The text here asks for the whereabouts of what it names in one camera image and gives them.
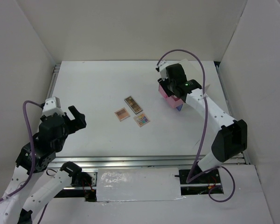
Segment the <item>pink drawer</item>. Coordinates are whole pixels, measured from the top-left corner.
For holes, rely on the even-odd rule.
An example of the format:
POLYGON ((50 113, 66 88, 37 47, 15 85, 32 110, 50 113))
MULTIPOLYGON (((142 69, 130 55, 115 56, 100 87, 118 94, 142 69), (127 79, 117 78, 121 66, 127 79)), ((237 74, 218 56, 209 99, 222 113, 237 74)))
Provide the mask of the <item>pink drawer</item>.
POLYGON ((183 104, 182 99, 177 98, 174 95, 169 97, 160 84, 159 84, 158 91, 162 95, 162 97, 166 100, 166 102, 170 107, 176 109, 177 106, 183 104))

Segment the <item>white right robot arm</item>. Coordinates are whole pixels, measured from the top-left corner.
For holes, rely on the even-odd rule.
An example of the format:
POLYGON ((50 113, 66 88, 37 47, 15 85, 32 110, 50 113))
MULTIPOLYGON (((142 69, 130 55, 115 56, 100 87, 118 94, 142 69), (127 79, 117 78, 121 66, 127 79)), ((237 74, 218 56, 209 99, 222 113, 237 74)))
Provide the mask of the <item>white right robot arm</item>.
POLYGON ((210 152, 202 159, 195 158, 186 180, 190 182, 194 177, 197 182, 205 182, 210 177, 211 168, 247 149, 247 123, 242 119, 236 120, 222 110, 206 94, 205 83, 188 80, 180 63, 163 63, 156 70, 161 75, 158 83, 165 93, 181 99, 204 118, 201 139, 204 140, 208 127, 216 134, 210 152))

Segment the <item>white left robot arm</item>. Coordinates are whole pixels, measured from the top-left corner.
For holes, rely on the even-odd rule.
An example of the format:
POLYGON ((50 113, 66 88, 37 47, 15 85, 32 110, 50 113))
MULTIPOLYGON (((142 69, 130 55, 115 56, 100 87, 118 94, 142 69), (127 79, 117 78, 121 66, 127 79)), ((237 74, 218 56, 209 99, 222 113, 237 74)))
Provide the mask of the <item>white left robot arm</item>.
POLYGON ((32 134, 27 110, 23 107, 29 143, 21 149, 11 181, 0 198, 0 224, 30 224, 63 188, 91 183, 91 177, 81 167, 68 161, 44 186, 34 194, 31 192, 56 153, 62 150, 67 137, 86 127, 85 115, 75 106, 68 108, 73 120, 58 106, 49 107, 44 103, 40 107, 43 115, 36 134, 32 134))

